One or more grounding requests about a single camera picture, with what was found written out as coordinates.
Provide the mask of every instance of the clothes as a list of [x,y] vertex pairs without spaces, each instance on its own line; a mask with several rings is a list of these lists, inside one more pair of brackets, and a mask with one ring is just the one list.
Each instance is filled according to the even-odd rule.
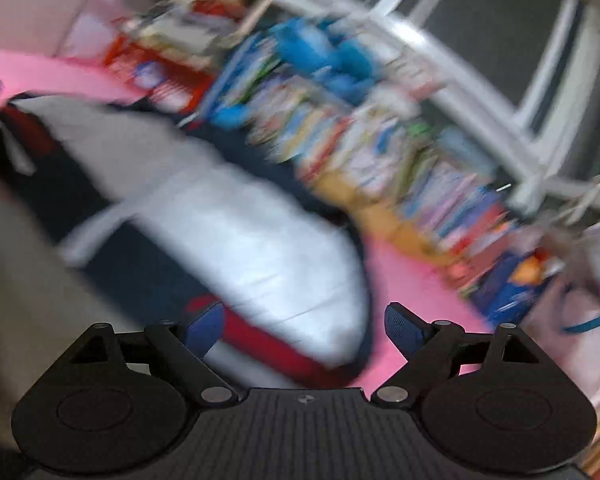
[[[221,148],[223,160],[158,116],[60,97],[15,104],[54,136],[44,141],[35,124],[14,133],[36,167],[18,192],[65,260],[126,314],[177,319],[217,294],[230,306],[225,340],[293,382],[343,386],[362,370],[370,303],[357,247],[279,186],[228,164],[237,145],[229,157]],[[0,116],[12,131],[32,120]]]

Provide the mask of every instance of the logo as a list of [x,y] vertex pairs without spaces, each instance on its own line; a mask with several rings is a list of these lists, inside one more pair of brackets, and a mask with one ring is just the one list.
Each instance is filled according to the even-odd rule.
[[315,397],[312,395],[301,395],[298,397],[298,402],[302,402],[305,406],[310,402],[314,402]]

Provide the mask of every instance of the white fabric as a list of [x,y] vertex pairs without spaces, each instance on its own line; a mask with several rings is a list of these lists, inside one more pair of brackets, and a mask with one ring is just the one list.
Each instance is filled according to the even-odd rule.
[[17,105],[122,201],[62,243],[70,264],[84,264],[133,218],[252,325],[327,366],[355,355],[368,312],[354,248],[339,229],[165,120],[63,97]]

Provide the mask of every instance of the silver screw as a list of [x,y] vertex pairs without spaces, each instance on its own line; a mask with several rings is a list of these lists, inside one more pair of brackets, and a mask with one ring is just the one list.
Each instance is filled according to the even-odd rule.
[[224,386],[212,386],[202,390],[202,398],[206,400],[206,402],[212,402],[214,404],[218,402],[227,402],[231,399],[231,395],[231,391]]
[[378,397],[384,400],[384,402],[402,402],[403,400],[407,400],[409,393],[400,386],[385,386],[378,390]]

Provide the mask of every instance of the red stripe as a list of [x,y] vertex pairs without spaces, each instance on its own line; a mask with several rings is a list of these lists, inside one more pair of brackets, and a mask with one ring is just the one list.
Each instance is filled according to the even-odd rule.
[[[194,298],[186,310],[195,312],[215,301],[218,299],[212,295]],[[277,337],[248,324],[229,307],[224,311],[222,340],[307,388],[341,388],[350,382],[342,368],[328,370]]]
[[6,105],[2,111],[17,126],[12,134],[30,156],[42,157],[59,147],[51,134],[35,118],[11,105]]

